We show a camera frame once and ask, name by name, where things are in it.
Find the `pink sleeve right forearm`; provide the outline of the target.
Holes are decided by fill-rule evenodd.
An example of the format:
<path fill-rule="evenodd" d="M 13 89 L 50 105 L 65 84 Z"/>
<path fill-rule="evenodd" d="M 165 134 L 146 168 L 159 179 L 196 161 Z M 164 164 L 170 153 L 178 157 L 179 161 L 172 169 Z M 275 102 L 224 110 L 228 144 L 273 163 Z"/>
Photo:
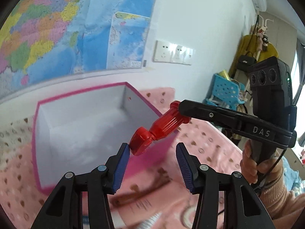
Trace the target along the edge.
<path fill-rule="evenodd" d="M 261 201 L 276 228 L 292 228 L 304 210 L 304 194 L 295 196 L 288 191 L 283 179 L 283 164 L 272 170 L 270 183 L 261 194 Z"/>

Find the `person's right hand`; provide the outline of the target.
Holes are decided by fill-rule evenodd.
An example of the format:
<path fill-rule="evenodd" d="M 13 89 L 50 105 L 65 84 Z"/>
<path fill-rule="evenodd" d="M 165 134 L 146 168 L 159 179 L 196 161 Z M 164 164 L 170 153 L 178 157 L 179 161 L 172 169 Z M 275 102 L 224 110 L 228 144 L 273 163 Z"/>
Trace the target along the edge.
<path fill-rule="evenodd" d="M 244 178 L 250 184 L 255 184 L 258 181 L 258 172 L 262 174 L 266 174 L 271 167 L 275 164 L 277 159 L 279 158 L 279 153 L 275 153 L 275 157 L 265 160 L 260 164 L 257 164 L 252 159 L 252 150 L 250 140 L 247 140 L 245 143 L 244 150 L 242 152 L 242 160 L 240 162 L 241 173 Z M 283 161 L 279 160 L 277 165 L 271 170 L 271 172 L 266 176 L 266 182 L 270 183 L 281 177 L 283 174 Z"/>

